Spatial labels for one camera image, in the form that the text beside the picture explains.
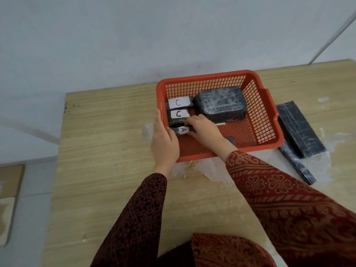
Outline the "light wooden furniture panel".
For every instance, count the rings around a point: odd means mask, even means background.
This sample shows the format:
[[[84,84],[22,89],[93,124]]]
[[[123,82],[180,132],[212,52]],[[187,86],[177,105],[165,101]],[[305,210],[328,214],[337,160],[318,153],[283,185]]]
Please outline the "light wooden furniture panel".
[[[0,247],[6,245],[25,165],[0,168]]]

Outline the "long thin black wrapped bar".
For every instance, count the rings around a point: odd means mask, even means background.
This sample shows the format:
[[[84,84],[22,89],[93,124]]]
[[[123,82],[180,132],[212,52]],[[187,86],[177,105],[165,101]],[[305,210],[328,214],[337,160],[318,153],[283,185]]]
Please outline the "long thin black wrapped bar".
[[[293,167],[299,177],[307,185],[313,185],[316,183],[315,177],[307,169],[307,167],[299,161],[299,158],[293,152],[286,140],[283,141],[282,145],[278,147],[278,150],[281,152],[283,157],[288,161],[288,163]]]

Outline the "person's dark red patterned clothing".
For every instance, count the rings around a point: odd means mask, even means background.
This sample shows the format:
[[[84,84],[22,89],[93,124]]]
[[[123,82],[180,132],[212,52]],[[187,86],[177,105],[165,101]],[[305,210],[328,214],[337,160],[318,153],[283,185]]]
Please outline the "person's dark red patterned clothing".
[[[238,236],[194,233],[161,255],[155,267],[277,267],[259,244]]]

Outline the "red plastic mesh basket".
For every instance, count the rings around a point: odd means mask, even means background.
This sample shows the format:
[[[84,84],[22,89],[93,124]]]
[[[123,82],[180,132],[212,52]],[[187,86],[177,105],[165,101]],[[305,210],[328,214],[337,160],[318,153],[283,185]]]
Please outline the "red plastic mesh basket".
[[[224,137],[233,137],[243,152],[274,149],[283,143],[278,111],[259,75],[251,70],[220,72],[161,80],[156,85],[157,107],[164,125],[168,125],[166,101],[171,98],[195,96],[199,91],[227,86],[241,88],[247,102],[246,118],[218,125]]]

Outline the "large black wrapped block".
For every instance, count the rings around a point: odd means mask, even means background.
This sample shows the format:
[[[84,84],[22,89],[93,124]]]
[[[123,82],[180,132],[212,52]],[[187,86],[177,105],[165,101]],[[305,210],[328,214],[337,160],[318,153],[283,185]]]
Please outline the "large black wrapped block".
[[[196,115],[213,123],[242,121],[247,115],[247,102],[239,86],[202,90],[193,98]]]

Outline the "grey metal pole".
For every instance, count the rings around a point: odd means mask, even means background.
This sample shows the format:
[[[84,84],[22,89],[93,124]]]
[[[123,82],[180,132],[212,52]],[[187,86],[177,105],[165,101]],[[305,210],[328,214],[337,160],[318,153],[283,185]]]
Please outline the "grey metal pole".
[[[341,27],[331,36],[331,38],[317,51],[317,53],[310,60],[308,65],[314,63],[316,59],[337,39],[339,38],[345,30],[356,20],[356,10],[351,14],[351,16],[341,25]]]

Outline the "person's right forearm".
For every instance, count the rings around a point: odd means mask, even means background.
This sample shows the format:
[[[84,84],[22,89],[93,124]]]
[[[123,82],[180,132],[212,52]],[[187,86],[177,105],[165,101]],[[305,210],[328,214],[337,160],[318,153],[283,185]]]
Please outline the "person's right forearm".
[[[288,267],[356,267],[356,213],[247,153],[225,165]]]

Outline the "clear plastic film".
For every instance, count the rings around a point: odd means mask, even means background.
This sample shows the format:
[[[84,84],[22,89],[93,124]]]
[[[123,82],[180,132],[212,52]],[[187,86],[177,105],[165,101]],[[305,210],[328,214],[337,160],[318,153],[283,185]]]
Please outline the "clear plastic film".
[[[325,152],[301,159],[301,163],[310,171],[316,179],[316,184],[326,185],[333,181],[333,175],[340,170],[334,165],[332,155],[336,150],[347,144],[356,134],[337,132],[326,134],[324,128],[320,128],[321,141],[326,148]]]
[[[213,182],[234,183],[225,163],[218,157],[176,163],[169,175],[170,178],[186,178],[200,174]]]

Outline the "person's left hand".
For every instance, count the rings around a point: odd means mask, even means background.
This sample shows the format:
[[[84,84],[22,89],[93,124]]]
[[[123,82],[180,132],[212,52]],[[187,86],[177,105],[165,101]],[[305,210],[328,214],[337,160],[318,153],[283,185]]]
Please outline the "person's left hand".
[[[169,177],[179,158],[178,139],[169,139],[166,126],[161,120],[161,112],[157,110],[154,122],[154,132],[151,141],[151,152],[154,158],[153,173],[160,173]]]

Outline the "person's right hand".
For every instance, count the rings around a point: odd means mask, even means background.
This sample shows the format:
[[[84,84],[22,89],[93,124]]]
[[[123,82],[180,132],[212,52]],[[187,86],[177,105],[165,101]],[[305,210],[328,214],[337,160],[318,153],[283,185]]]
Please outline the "person's right hand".
[[[224,162],[232,152],[238,150],[237,147],[222,136],[216,124],[202,114],[188,117],[185,125],[194,128],[194,131],[188,132],[189,136],[209,151],[215,153]]]

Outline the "flat black wrapped slab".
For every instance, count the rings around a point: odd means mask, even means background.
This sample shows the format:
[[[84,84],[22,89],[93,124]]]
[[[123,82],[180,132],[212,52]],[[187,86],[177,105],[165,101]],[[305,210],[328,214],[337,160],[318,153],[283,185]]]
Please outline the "flat black wrapped slab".
[[[276,108],[284,137],[298,158],[314,157],[327,151],[294,101]]]

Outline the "person's left forearm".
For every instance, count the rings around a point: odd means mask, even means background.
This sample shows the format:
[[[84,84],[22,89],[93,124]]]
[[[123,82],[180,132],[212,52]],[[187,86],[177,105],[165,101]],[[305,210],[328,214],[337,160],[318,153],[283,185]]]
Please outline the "person's left forearm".
[[[104,239],[90,267],[155,267],[167,178],[147,176]]]

